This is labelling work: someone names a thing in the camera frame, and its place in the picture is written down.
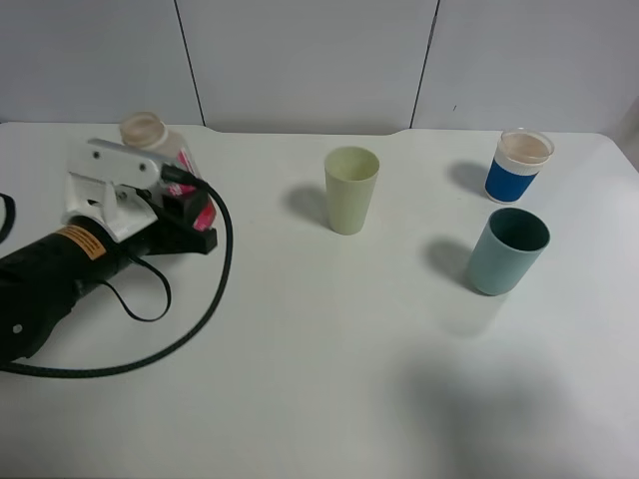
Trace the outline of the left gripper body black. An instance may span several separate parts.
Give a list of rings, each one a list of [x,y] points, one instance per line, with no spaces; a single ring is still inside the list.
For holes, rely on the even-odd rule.
[[[145,255],[207,254],[218,245],[215,229],[203,232],[173,218],[160,218],[120,243],[95,222],[79,217],[9,254],[9,297],[85,295]]]

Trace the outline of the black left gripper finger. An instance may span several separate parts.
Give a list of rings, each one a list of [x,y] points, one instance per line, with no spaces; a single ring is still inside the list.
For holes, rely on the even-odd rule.
[[[193,190],[179,196],[162,195],[164,211],[196,231],[208,228],[208,195]]]

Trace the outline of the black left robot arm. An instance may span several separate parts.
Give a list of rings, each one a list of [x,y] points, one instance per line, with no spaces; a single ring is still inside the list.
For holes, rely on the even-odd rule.
[[[130,238],[117,242],[97,221],[71,218],[60,229],[1,259],[1,364],[15,366],[32,357],[79,300],[131,264],[148,269],[173,298],[166,277],[144,260],[147,255],[207,254],[217,232],[200,227],[199,216],[216,212],[210,197],[194,190],[164,196],[152,208],[158,218]]]

